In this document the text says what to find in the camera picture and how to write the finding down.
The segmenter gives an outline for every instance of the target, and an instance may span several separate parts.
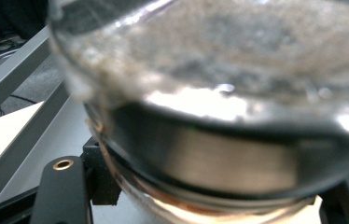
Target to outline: gray carpet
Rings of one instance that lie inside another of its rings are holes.
[[[12,93],[12,95],[20,96],[34,102],[45,101],[62,80],[63,77],[59,74],[52,56],[49,56]],[[5,114],[8,114],[32,104],[33,103],[10,96],[1,104],[0,107]]]

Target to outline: gold screw hole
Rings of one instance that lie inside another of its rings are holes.
[[[63,161],[58,161],[53,165],[54,170],[65,170],[70,168],[75,162],[72,160],[63,160]]]

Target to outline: dark floor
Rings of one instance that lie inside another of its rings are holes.
[[[63,80],[56,69],[56,64],[49,56],[35,71],[12,93],[12,95],[26,98],[33,102],[41,102],[48,99],[49,95]],[[14,96],[8,97],[2,104],[0,116],[25,108],[32,105],[28,101],[16,98]]]

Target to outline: brass screw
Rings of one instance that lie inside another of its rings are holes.
[[[66,170],[70,168],[75,162],[72,160],[58,161],[53,165],[53,169],[57,171]]]

